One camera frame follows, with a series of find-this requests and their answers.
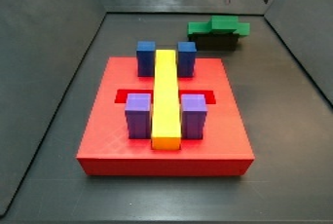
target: red block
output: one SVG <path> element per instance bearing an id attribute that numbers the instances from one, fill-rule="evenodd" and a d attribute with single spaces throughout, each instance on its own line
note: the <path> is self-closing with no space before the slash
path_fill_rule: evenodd
<path id="1" fill-rule="evenodd" d="M 151 149 L 147 139 L 129 139 L 119 89 L 151 92 L 154 78 L 137 77 L 137 59 L 113 57 L 96 95 L 76 159 L 90 175 L 225 176 L 242 175 L 254 153 L 221 60 L 198 58 L 194 78 L 179 78 L 182 92 L 214 99 L 202 140 L 182 140 L 181 150 Z"/>

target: block structure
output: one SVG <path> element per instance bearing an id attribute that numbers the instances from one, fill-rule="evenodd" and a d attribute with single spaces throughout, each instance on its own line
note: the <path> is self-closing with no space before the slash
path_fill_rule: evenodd
<path id="1" fill-rule="evenodd" d="M 154 77 L 155 72 L 155 50 L 154 41 L 139 41 L 137 47 L 138 76 Z"/>
<path id="2" fill-rule="evenodd" d="M 151 95 L 130 93 L 127 95 L 125 115 L 130 139 L 151 137 Z"/>
<path id="3" fill-rule="evenodd" d="M 178 79 L 181 92 L 214 92 L 202 140 L 182 139 L 175 151 L 153 150 L 151 140 L 129 139 L 125 102 L 113 103 L 119 89 L 151 91 L 154 78 L 138 78 L 135 57 L 113 57 L 76 159 L 90 175 L 232 176 L 242 175 L 254 161 L 241 114 L 220 58 L 197 58 L 195 76 Z"/>
<path id="4" fill-rule="evenodd" d="M 182 95 L 182 138 L 202 139 L 207 116 L 207 105 L 203 94 Z"/>
<path id="5" fill-rule="evenodd" d="M 157 50 L 151 141 L 154 150 L 181 148 L 175 50 Z"/>
<path id="6" fill-rule="evenodd" d="M 178 42 L 177 74 L 179 78 L 193 77 L 197 48 L 194 42 Z"/>

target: green block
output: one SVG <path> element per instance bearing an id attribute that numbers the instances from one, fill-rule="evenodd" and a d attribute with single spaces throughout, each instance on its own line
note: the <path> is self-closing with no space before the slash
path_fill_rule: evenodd
<path id="1" fill-rule="evenodd" d="M 249 23 L 238 23 L 237 30 L 234 33 L 240 34 L 240 37 L 246 37 L 250 35 L 250 24 Z"/>
<path id="2" fill-rule="evenodd" d="M 237 30 L 237 21 L 211 21 L 211 33 L 232 33 Z"/>
<path id="3" fill-rule="evenodd" d="M 211 27 L 206 22 L 189 22 L 187 35 L 193 33 L 210 33 Z"/>
<path id="4" fill-rule="evenodd" d="M 250 24 L 240 23 L 236 16 L 213 16 L 209 22 L 189 22 L 187 36 L 194 33 L 234 33 L 245 37 L 250 34 Z"/>
<path id="5" fill-rule="evenodd" d="M 234 17 L 234 16 L 213 16 L 211 21 L 236 21 L 236 22 L 238 22 L 238 17 Z"/>

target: rectangular hole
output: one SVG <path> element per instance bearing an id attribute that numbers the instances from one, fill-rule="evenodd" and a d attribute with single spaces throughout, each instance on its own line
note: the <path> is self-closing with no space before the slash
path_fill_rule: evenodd
<path id="1" fill-rule="evenodd" d="M 127 95 L 130 93 L 149 93 L 151 95 L 151 103 L 154 103 L 154 91 L 150 89 L 118 89 L 115 103 L 126 103 Z M 213 90 L 179 90 L 179 100 L 183 94 L 203 94 L 206 104 L 215 104 Z"/>

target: purple block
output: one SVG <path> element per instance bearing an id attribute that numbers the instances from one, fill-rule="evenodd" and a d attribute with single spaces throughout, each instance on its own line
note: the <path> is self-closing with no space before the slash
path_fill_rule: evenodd
<path id="1" fill-rule="evenodd" d="M 182 95 L 182 138 L 202 139 L 207 116 L 207 104 L 203 94 Z"/>
<path id="2" fill-rule="evenodd" d="M 129 138 L 147 139 L 151 137 L 151 95 L 130 93 L 127 95 L 125 115 Z"/>

